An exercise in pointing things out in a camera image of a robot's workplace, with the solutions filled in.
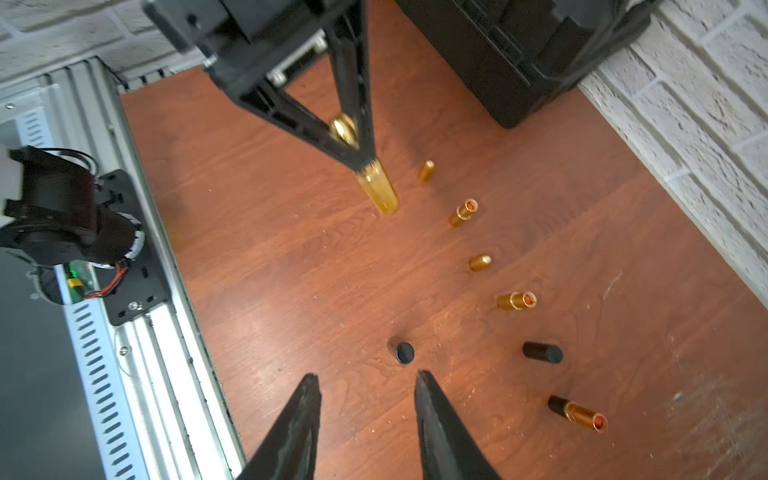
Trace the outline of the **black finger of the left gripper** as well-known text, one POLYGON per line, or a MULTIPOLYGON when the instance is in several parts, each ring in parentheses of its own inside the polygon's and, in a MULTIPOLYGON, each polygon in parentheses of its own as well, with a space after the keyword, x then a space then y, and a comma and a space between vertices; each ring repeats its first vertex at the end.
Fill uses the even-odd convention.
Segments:
POLYGON ((328 53, 341 113, 329 123, 341 144, 340 161, 363 171, 376 160, 369 85, 367 7, 363 1, 329 1, 328 53))
POLYGON ((360 170, 357 150, 335 139, 326 122, 282 89, 262 81, 244 94, 231 95, 230 99, 242 109, 302 140, 348 169, 360 170))

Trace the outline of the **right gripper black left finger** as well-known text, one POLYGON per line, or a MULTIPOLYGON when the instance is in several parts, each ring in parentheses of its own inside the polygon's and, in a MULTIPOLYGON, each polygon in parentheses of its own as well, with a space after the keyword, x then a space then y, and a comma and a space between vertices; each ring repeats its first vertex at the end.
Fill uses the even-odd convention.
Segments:
POLYGON ((313 479, 321 399, 318 376, 306 374, 237 479, 313 479))

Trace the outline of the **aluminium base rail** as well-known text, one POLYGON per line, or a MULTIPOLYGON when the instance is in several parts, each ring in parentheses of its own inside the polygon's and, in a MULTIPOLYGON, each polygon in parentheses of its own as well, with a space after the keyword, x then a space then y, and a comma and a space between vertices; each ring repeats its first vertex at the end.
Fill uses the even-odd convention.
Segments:
POLYGON ((1 475, 234 479, 245 454, 99 59, 1 92, 1 475))

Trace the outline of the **black lipstick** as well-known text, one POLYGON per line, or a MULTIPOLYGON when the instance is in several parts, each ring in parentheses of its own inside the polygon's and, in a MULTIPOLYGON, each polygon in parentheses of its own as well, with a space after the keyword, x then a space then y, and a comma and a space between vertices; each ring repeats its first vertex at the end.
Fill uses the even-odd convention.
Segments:
POLYGON ((566 398, 552 395, 547 401, 547 406, 553 413, 590 430, 603 432, 608 426, 607 418, 602 413, 585 408, 566 398))
POLYGON ((395 360, 402 365, 411 363, 415 358, 414 347, 401 338, 390 338, 387 342, 387 349, 395 360))

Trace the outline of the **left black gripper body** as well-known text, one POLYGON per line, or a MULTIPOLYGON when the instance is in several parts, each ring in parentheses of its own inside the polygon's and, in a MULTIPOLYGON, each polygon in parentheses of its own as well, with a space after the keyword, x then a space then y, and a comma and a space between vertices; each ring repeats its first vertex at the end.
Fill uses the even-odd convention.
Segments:
POLYGON ((262 81, 286 88, 329 56, 329 1, 144 1, 147 17, 180 52, 199 50, 229 98, 262 81))

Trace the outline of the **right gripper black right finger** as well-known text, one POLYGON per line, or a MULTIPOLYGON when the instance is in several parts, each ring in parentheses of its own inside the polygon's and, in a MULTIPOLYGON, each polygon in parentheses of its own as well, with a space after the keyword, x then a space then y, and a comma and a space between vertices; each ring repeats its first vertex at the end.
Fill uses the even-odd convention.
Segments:
POLYGON ((431 372, 418 372, 414 398, 424 479, 501 478, 431 372))

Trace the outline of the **black grey toolbox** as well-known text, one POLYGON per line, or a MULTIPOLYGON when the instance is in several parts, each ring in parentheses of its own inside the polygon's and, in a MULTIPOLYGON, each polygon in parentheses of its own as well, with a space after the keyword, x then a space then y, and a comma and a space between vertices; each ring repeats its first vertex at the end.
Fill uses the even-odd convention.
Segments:
POLYGON ((401 1, 399 7, 502 127, 575 87, 650 25, 656 1, 401 1))

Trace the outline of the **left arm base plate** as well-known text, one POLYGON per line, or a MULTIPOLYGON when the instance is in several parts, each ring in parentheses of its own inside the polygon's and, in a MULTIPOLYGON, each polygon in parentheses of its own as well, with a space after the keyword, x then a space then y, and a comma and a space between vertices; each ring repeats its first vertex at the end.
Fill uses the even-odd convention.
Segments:
POLYGON ((157 255, 144 209, 129 174, 113 170, 99 178, 96 200, 126 217, 143 236, 141 249, 133 249, 123 265, 127 272, 102 298, 109 323, 119 327, 170 299, 170 289, 157 255))

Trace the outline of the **black lipstick cap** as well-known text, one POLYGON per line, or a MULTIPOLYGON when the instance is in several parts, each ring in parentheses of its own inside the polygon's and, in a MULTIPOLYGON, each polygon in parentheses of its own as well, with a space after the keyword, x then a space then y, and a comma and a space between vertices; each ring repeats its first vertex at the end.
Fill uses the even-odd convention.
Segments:
POLYGON ((527 341, 522 346, 523 355, 532 360, 560 364, 564 353, 558 345, 527 341))

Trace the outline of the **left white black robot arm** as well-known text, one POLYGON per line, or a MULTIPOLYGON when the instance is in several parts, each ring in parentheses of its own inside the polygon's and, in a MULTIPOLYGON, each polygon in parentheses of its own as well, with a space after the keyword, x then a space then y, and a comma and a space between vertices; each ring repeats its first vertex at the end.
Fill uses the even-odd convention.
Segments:
MULTIPOLYGON (((375 148, 363 2, 146 1, 142 8, 178 50, 205 55, 206 73, 236 105, 352 170, 379 210, 397 207, 375 148), (286 92, 323 55, 341 106, 331 121, 286 92)), ((95 163, 84 153, 25 146, 3 150, 1 165, 3 247, 46 266, 117 264, 139 252, 137 224, 97 202, 95 163)))

